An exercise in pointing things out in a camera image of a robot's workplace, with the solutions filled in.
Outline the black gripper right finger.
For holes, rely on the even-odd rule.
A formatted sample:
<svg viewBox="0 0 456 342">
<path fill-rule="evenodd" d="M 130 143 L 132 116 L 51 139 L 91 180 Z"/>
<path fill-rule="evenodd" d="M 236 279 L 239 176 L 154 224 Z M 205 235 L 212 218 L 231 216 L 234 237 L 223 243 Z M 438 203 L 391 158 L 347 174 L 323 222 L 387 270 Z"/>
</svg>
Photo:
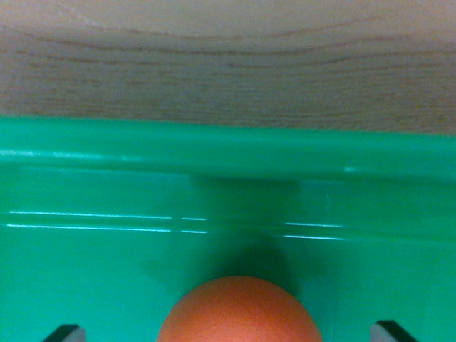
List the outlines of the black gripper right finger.
<svg viewBox="0 0 456 342">
<path fill-rule="evenodd" d="M 416 342 L 396 321 L 377 321 L 370 328 L 370 342 Z"/>
</svg>

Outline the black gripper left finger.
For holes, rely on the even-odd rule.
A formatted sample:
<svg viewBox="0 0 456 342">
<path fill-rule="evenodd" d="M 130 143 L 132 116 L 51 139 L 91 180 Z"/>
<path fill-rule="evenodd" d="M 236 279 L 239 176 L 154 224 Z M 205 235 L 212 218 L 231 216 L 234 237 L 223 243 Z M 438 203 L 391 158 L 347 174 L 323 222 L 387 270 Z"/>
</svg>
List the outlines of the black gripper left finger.
<svg viewBox="0 0 456 342">
<path fill-rule="evenodd" d="M 86 342 L 86 330 L 77 324 L 63 324 L 44 338 L 43 342 Z"/>
</svg>

